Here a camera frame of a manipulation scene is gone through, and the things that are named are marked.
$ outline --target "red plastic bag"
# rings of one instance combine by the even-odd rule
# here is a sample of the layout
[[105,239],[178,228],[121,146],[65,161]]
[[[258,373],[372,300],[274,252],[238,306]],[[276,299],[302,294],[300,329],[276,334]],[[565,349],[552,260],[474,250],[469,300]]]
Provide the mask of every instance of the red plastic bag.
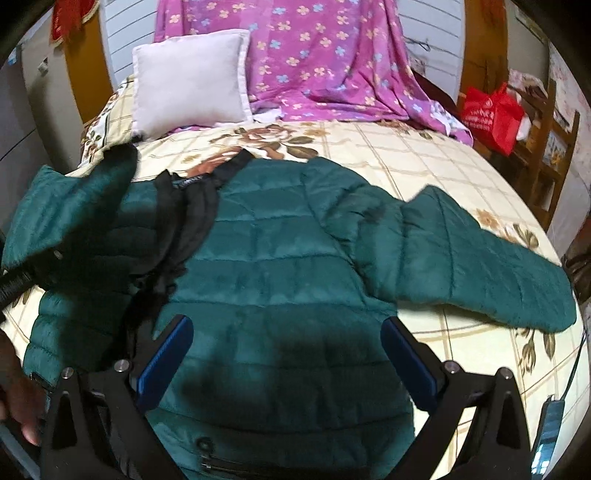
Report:
[[461,119],[484,146],[509,156],[524,115],[523,107],[507,94],[504,83],[492,95],[470,87]]

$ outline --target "black strap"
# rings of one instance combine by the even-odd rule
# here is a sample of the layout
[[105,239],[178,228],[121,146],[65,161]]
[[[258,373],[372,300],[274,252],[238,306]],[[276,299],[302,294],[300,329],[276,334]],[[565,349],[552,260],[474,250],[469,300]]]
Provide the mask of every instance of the black strap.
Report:
[[566,384],[566,388],[564,389],[564,393],[562,394],[562,397],[560,397],[561,400],[564,400],[566,398],[566,394],[569,392],[570,386],[573,383],[574,374],[576,373],[577,367],[579,366],[579,358],[581,357],[581,351],[583,350],[583,345],[585,345],[586,339],[587,339],[587,330],[584,330],[583,336],[581,337],[581,343],[579,345],[579,351],[577,352],[577,358],[574,360],[573,369],[570,371],[569,381]]
[[174,280],[185,272],[184,263],[203,244],[219,204],[217,190],[244,168],[253,156],[242,150],[213,172],[175,185],[177,175],[167,171],[154,181],[158,193],[157,251],[133,270],[138,292],[124,314],[127,354],[133,358],[152,339],[154,323],[168,298]]

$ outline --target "blue gripper pad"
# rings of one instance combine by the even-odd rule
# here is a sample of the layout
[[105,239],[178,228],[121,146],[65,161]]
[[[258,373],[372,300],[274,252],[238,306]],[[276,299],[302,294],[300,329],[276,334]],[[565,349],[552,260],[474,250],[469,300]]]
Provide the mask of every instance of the blue gripper pad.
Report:
[[138,378],[135,405],[140,413],[158,406],[192,343],[193,322],[183,316]]
[[[429,414],[434,412],[438,402],[437,381],[409,341],[390,319],[384,320],[382,324],[380,340],[388,359],[396,369],[396,373],[416,407]],[[418,347],[424,346],[416,341],[414,343]]]

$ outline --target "white wall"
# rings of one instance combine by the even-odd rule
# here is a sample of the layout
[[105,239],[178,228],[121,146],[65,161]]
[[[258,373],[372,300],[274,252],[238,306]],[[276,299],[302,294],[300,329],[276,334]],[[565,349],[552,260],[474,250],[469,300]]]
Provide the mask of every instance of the white wall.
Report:
[[131,51],[152,43],[157,0],[102,0],[101,19],[105,57],[109,60],[114,86],[134,72]]
[[0,239],[43,164],[51,163],[33,120],[19,59],[0,69]]
[[[21,45],[22,73],[39,136],[55,167],[67,173],[80,163],[83,126],[63,49],[49,43],[50,27],[48,18]],[[48,71],[42,74],[45,59]]]
[[454,101],[460,91],[466,35],[464,0],[398,0],[405,37],[426,42],[408,48],[426,63],[425,77]]
[[544,85],[548,83],[550,52],[548,45],[540,41],[515,17],[515,5],[505,0],[507,11],[507,62],[510,69],[538,77]]

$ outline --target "floral bedsheet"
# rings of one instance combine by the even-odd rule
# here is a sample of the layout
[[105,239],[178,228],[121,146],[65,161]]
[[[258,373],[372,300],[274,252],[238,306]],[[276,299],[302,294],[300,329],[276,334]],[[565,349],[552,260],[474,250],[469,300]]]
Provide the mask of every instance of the floral bedsheet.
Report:
[[[129,85],[109,102],[85,140],[83,176],[100,161],[106,145],[131,135]],[[393,122],[290,122],[252,124],[240,128],[182,131],[138,146],[141,162],[136,180],[154,178],[164,169],[191,175],[211,171],[241,148],[282,160],[306,161],[320,155],[354,170],[394,197],[409,200],[426,184],[448,192],[483,228],[559,264],[550,241],[535,217],[506,181],[474,150],[443,134],[416,131]],[[36,287],[6,311],[4,330],[22,358],[43,295]],[[515,372],[535,438],[542,403],[561,396],[574,364],[583,331],[582,320],[558,334],[510,329],[487,317],[444,306],[399,304],[400,319],[440,359],[454,359],[467,371],[493,374],[500,366]],[[573,386],[566,397],[555,464],[569,444],[589,406],[589,361],[584,349]],[[472,411],[466,411],[434,478],[447,473],[466,438]],[[415,411],[417,431],[427,415]]]

